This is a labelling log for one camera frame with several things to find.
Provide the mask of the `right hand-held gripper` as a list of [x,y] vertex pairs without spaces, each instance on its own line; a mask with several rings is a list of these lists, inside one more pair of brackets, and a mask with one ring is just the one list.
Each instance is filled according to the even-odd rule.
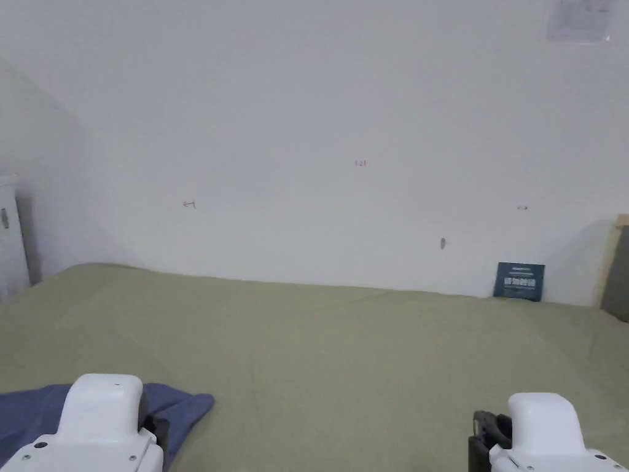
[[468,471],[626,471],[610,455],[585,446],[577,412],[556,393],[516,393],[510,417],[475,411]]

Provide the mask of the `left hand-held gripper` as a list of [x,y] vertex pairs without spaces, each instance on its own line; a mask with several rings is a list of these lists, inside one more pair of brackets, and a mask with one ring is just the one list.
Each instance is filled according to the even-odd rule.
[[2,471],[163,471],[164,451],[142,426],[143,383],[84,374],[65,397],[58,429],[21,447]]

